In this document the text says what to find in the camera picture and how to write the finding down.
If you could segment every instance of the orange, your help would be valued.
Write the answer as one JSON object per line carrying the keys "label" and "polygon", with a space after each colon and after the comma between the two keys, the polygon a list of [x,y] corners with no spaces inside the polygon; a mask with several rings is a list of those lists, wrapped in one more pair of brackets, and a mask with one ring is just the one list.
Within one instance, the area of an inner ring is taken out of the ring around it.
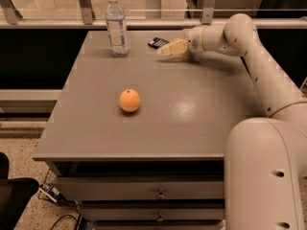
{"label": "orange", "polygon": [[140,96],[133,89],[126,89],[122,92],[119,98],[119,105],[124,111],[133,112],[136,111],[140,105]]}

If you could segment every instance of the plastic bottle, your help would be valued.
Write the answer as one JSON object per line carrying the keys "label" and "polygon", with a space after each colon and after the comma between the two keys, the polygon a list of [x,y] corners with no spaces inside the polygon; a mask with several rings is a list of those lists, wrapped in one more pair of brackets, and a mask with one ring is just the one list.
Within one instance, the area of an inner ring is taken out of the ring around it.
{"label": "plastic bottle", "polygon": [[124,57],[128,53],[128,39],[125,11],[117,0],[108,0],[106,26],[109,44],[115,57]]}

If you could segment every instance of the chair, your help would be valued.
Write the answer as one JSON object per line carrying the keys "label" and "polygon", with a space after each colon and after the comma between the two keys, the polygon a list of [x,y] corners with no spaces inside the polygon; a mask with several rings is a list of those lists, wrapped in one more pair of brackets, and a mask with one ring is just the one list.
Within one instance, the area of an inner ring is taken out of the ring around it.
{"label": "chair", "polygon": [[18,223],[30,198],[38,190],[33,178],[8,179],[9,159],[0,152],[0,229],[12,230]]}

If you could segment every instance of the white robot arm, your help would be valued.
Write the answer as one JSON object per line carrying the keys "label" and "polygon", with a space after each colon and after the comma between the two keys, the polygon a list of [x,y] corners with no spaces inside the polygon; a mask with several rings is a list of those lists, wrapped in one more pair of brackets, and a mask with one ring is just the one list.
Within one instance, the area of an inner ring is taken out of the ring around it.
{"label": "white robot arm", "polygon": [[307,176],[307,100],[262,45],[245,14],[184,30],[162,55],[216,51],[244,58],[266,118],[229,134],[224,158],[227,230],[303,230],[298,178]]}

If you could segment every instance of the cable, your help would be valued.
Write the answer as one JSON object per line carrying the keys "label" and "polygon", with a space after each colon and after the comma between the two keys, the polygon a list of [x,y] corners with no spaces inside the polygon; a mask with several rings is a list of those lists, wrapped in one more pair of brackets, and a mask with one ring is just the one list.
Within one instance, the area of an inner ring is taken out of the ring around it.
{"label": "cable", "polygon": [[82,220],[83,220],[83,216],[79,214],[78,219],[77,219],[77,224],[75,225],[74,230],[78,230],[78,226],[80,226]]}
{"label": "cable", "polygon": [[74,216],[68,214],[68,215],[64,215],[64,216],[60,217],[60,218],[53,224],[53,226],[50,228],[50,230],[53,230],[53,229],[55,228],[55,226],[56,226],[62,219],[66,218],[66,217],[69,217],[69,218],[74,219],[74,220],[76,221],[76,223],[78,224],[78,220],[77,220]]}

